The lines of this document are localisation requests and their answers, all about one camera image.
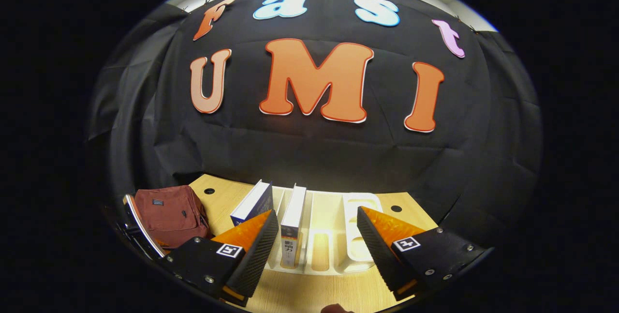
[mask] backpack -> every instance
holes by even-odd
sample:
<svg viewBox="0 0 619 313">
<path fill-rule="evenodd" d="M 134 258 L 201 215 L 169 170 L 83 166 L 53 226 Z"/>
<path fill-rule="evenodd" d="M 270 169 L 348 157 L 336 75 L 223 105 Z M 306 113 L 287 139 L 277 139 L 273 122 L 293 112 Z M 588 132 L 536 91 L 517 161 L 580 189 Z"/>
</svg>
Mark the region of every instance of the backpack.
<svg viewBox="0 0 619 313">
<path fill-rule="evenodd" d="M 212 238 L 206 209 L 188 185 L 137 190 L 134 198 L 144 227 L 163 249 L 193 237 Z"/>
</svg>

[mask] pink letter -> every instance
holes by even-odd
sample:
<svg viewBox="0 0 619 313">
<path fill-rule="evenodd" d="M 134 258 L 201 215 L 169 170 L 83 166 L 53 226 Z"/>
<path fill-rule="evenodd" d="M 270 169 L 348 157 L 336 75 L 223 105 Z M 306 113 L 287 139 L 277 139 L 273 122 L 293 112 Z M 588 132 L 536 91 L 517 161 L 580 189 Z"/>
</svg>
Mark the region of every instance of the pink letter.
<svg viewBox="0 0 619 313">
<path fill-rule="evenodd" d="M 433 19 L 432 22 L 440 29 L 442 41 L 445 42 L 445 46 L 449 48 L 451 53 L 453 53 L 458 58 L 464 58 L 464 50 L 462 50 L 462 48 L 458 47 L 458 44 L 456 44 L 456 38 L 460 38 L 460 36 L 458 36 L 458 33 L 451 30 L 449 24 L 443 22 L 442 20 Z"/>
</svg>

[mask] letter s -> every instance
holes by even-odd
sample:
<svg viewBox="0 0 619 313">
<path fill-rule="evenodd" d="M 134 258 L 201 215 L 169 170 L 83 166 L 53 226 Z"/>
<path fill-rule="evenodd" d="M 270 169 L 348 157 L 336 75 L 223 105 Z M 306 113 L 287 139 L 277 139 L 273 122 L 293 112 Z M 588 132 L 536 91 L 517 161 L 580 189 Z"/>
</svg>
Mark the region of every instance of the letter s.
<svg viewBox="0 0 619 313">
<path fill-rule="evenodd" d="M 400 23 L 396 13 L 398 7 L 388 0 L 354 0 L 354 4 L 361 7 L 354 11 L 364 22 L 376 23 L 381 26 L 393 27 Z"/>
</svg>

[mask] light blue letter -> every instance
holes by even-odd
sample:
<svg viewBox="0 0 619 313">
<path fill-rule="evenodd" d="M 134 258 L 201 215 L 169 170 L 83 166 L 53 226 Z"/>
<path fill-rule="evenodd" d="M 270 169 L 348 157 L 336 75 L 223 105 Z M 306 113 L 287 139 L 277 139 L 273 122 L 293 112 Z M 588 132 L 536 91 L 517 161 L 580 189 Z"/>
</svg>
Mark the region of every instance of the light blue letter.
<svg viewBox="0 0 619 313">
<path fill-rule="evenodd" d="M 254 18 L 270 19 L 277 16 L 292 18 L 305 13 L 308 9 L 303 7 L 305 0 L 266 0 L 263 7 L 256 9 Z"/>
<path fill-rule="evenodd" d="M 400 17 L 396 12 L 393 2 L 388 0 L 354 0 L 361 7 L 354 11 L 356 16 L 364 22 L 376 23 L 381 26 L 393 27 L 400 23 Z"/>
</svg>

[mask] white tray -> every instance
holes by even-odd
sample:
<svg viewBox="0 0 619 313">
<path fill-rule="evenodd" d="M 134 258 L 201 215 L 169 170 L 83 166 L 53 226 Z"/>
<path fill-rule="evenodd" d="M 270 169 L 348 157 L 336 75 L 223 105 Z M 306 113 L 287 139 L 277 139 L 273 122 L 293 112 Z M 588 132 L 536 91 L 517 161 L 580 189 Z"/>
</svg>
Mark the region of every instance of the white tray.
<svg viewBox="0 0 619 313">
<path fill-rule="evenodd" d="M 273 187 L 277 220 L 286 210 L 292 188 Z M 265 269 L 305 275 L 344 275 L 374 265 L 356 228 L 357 207 L 383 211 L 375 194 L 339 194 L 307 191 L 301 218 L 300 252 L 296 268 L 281 266 L 281 236 L 278 233 Z"/>
</svg>

